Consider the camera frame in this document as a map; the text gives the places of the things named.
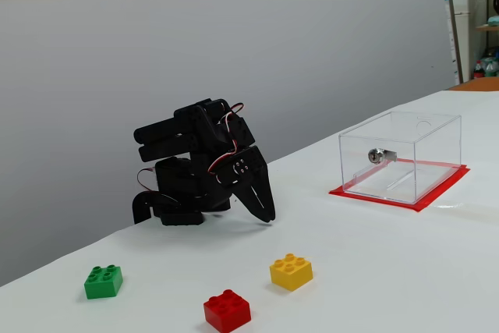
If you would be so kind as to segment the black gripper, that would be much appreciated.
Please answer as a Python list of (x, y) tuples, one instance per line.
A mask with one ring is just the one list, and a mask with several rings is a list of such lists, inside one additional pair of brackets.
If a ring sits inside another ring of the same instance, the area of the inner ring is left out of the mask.
[(232, 192), (248, 211), (268, 223), (275, 219), (267, 162), (257, 146), (244, 148), (215, 166), (215, 188)]

